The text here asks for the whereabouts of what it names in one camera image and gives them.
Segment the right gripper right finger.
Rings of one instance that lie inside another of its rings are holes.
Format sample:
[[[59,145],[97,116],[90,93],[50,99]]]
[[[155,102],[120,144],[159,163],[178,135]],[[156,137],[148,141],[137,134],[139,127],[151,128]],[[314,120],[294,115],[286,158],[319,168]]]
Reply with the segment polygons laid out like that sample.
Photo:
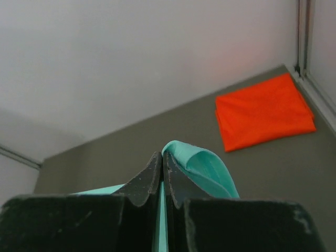
[[[163,155],[169,251],[325,251],[298,203],[210,196]]]

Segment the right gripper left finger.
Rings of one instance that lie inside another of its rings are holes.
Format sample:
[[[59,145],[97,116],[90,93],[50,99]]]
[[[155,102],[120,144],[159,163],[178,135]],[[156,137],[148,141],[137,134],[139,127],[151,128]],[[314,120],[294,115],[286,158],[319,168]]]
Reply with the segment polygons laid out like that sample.
[[[161,154],[111,194],[20,195],[1,208],[1,251],[153,251]]]

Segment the teal t-shirt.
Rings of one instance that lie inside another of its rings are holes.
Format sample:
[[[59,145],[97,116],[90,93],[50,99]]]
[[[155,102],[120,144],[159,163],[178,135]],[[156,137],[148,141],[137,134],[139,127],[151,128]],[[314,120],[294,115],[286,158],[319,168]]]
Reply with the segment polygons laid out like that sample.
[[[162,149],[165,151],[172,154],[182,172],[206,193],[218,198],[239,198],[235,183],[217,154],[177,140],[167,143]],[[169,250],[164,189],[161,184],[153,251]]]

